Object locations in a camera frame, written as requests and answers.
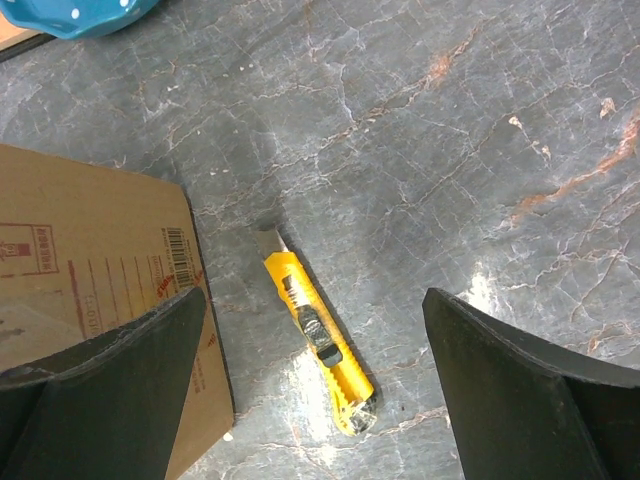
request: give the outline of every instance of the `black plastic part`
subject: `black plastic part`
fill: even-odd
[[[640,372],[430,289],[425,323],[467,480],[640,478]]]
[[[342,361],[342,352],[334,343],[322,320],[320,320],[318,312],[310,305],[298,307],[297,311],[302,333],[307,337],[309,343],[316,347],[316,353],[323,365],[331,368],[340,363]]]
[[[21,53],[25,53],[33,48],[39,47],[40,45],[44,45],[51,40],[54,40],[56,37],[53,35],[49,35],[47,33],[39,33],[38,35],[27,38],[20,43],[16,43],[9,48],[5,48],[0,51],[0,63],[5,62]]]
[[[164,478],[202,331],[194,288],[0,375],[1,480]]]

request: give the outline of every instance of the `teal bowl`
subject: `teal bowl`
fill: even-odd
[[[76,39],[100,37],[135,22],[158,0],[0,0],[10,23]]]

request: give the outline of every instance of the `barcode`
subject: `barcode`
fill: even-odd
[[[183,289],[192,286],[193,277],[191,275],[191,269],[189,268],[182,229],[167,228],[167,239],[169,240],[171,259],[173,260],[173,275],[178,284],[178,288]]]

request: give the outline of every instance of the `cardboard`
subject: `cardboard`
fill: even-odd
[[[179,186],[0,145],[0,371],[129,322],[202,268]],[[232,422],[209,304],[167,478]]]
[[[34,37],[38,34],[35,30],[25,30],[9,23],[0,13],[0,51]]]

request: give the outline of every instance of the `yellow utility knife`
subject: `yellow utility knife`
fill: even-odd
[[[314,288],[295,253],[277,230],[256,232],[264,264],[307,339],[329,387],[333,418],[346,435],[357,435],[376,421],[375,392]]]

